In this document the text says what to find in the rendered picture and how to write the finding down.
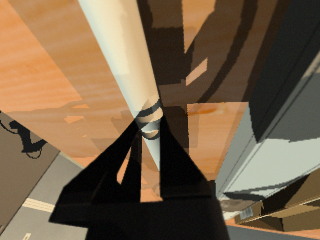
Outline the brown cardboard carton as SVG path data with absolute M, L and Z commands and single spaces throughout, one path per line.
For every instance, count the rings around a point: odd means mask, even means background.
M 318 198 L 320 198 L 320 167 L 237 214 L 234 216 L 234 221 L 236 225 L 279 232 L 320 229 L 320 199 Z

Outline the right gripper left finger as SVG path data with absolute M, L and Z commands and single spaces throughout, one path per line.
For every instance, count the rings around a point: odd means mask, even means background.
M 117 174 L 130 147 L 120 184 Z M 142 134 L 133 120 L 115 142 L 63 187 L 56 204 L 141 202 L 141 167 Z

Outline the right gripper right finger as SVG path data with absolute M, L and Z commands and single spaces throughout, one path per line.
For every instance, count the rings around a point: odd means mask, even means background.
M 206 177 L 171 133 L 165 115 L 160 120 L 159 187 L 163 201 L 212 198 Z

